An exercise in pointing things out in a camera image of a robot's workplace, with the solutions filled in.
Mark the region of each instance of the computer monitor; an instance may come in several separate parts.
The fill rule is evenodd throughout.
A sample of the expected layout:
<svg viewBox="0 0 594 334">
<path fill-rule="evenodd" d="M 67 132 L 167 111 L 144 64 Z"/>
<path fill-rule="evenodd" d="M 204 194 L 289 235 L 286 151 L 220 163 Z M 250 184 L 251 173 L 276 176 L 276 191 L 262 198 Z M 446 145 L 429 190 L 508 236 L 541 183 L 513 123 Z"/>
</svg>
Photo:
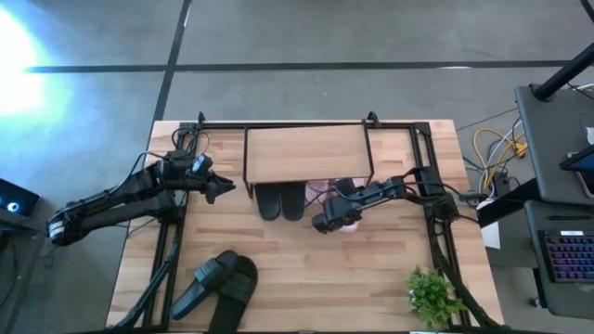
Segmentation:
<svg viewBox="0 0 594 334">
<path fill-rule="evenodd" d="M 568 158 L 559 166 L 565 171 L 594 172 L 594 145 L 577 153 L 568 154 Z"/>
<path fill-rule="evenodd" d="M 39 195 L 0 179 L 0 209 L 31 217 L 39 199 Z"/>
</svg>

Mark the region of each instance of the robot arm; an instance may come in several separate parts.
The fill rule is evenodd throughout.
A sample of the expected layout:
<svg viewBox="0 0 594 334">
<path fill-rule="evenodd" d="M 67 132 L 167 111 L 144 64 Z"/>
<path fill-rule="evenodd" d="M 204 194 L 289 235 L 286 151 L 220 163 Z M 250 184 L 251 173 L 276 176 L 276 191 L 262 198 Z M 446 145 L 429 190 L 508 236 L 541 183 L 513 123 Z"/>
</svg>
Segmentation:
<svg viewBox="0 0 594 334">
<path fill-rule="evenodd" d="M 415 175 L 416 182 L 407 183 L 405 178 Z M 419 186 L 420 194 L 413 193 L 408 185 Z M 361 219 L 363 210 L 380 205 L 392 199 L 405 199 L 415 204 L 433 204 L 441 219 L 455 218 L 458 208 L 451 194 L 441 185 L 439 176 L 432 168 L 422 167 L 410 170 L 401 176 L 394 176 L 383 183 L 371 182 L 367 187 L 355 188 L 351 179 L 339 181 L 336 192 L 339 196 L 324 201 L 324 212 L 314 216 L 312 225 L 321 233 L 335 231 L 354 224 Z"/>
<path fill-rule="evenodd" d="M 167 152 L 161 161 L 132 173 L 120 185 L 86 199 L 69 202 L 46 224 L 53 244 L 66 246 L 101 227 L 130 219 L 176 217 L 176 190 L 199 191 L 213 204 L 217 196 L 235 188 L 233 181 L 216 175 L 205 155 L 194 159 L 182 149 Z"/>
</svg>

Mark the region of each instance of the pink object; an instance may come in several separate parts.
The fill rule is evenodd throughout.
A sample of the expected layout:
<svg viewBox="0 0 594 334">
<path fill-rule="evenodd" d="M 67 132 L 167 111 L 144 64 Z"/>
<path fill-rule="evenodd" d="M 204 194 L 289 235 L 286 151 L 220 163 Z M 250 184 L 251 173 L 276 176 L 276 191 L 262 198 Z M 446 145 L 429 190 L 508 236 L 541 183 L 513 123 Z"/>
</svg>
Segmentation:
<svg viewBox="0 0 594 334">
<path fill-rule="evenodd" d="M 362 178 L 353 179 L 353 183 L 355 184 L 355 187 L 357 187 L 357 186 L 365 186 L 365 180 L 362 179 Z"/>
<path fill-rule="evenodd" d="M 314 200 L 319 193 L 327 191 L 329 187 L 330 183 L 328 180 L 307 181 L 307 185 L 305 185 L 305 203 Z M 323 203 L 328 194 L 324 193 L 320 195 L 317 200 Z"/>
</svg>

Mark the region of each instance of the table leg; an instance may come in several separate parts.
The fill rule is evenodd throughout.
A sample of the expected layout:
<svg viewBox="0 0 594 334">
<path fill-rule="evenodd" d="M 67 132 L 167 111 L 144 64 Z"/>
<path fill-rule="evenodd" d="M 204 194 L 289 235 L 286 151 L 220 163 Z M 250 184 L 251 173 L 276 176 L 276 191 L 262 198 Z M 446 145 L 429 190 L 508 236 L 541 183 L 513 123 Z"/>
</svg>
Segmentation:
<svg viewBox="0 0 594 334">
<path fill-rule="evenodd" d="M 523 208 L 523 203 L 530 199 L 541 200 L 535 178 L 479 209 L 477 211 L 479 225 L 485 227 L 513 212 L 517 212 Z"/>
</svg>

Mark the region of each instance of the wooden shelf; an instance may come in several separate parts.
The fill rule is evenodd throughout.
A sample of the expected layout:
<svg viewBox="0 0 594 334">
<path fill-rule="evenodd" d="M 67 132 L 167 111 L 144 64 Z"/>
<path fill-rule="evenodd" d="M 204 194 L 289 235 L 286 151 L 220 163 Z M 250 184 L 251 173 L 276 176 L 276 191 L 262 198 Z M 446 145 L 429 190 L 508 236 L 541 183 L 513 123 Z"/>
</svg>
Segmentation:
<svg viewBox="0 0 594 334">
<path fill-rule="evenodd" d="M 250 184 L 371 174 L 363 124 L 253 129 L 247 138 Z"/>
</svg>

